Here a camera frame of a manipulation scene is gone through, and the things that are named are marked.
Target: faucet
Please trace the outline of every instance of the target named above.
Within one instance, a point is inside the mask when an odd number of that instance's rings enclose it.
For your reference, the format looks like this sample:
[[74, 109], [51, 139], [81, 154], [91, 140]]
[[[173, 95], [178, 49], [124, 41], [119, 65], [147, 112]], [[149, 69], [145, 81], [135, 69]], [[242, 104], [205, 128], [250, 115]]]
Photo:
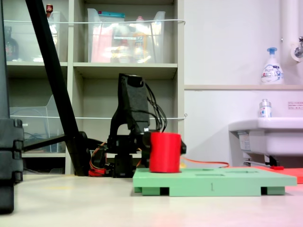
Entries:
[[303, 36], [299, 37], [299, 42], [300, 42], [300, 47], [297, 47], [294, 51], [294, 55], [297, 58], [302, 58], [303, 57]]

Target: green board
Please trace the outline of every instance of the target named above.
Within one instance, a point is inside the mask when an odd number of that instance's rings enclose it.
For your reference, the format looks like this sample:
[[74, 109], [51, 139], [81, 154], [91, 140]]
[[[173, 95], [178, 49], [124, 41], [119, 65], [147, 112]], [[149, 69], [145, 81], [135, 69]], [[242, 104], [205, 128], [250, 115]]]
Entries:
[[181, 173], [150, 173], [138, 168], [134, 192], [169, 196], [260, 196], [284, 195], [285, 186], [297, 185], [293, 176], [256, 168], [182, 169]]

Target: white sink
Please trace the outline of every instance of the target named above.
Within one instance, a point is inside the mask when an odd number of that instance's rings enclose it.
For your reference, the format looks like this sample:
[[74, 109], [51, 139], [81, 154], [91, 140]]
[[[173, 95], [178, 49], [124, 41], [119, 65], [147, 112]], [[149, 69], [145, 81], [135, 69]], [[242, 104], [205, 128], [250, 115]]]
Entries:
[[303, 156], [303, 118], [301, 117], [257, 118], [235, 122], [229, 125], [229, 131], [237, 132], [240, 138], [245, 140], [246, 153]]

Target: white floor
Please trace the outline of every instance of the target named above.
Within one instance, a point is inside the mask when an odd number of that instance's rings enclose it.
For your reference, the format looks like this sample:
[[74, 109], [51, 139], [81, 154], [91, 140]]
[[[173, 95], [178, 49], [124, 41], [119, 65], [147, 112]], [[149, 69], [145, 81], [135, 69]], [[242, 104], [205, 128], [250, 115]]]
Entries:
[[26, 175], [0, 227], [302, 227], [303, 184], [285, 196], [143, 197], [131, 179]]

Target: red cylinder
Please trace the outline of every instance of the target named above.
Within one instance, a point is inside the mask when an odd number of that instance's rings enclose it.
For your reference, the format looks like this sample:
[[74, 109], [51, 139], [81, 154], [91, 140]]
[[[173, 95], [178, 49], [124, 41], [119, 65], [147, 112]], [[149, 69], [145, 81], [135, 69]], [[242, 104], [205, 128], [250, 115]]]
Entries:
[[175, 133], [152, 132], [150, 171], [180, 172], [181, 136]]

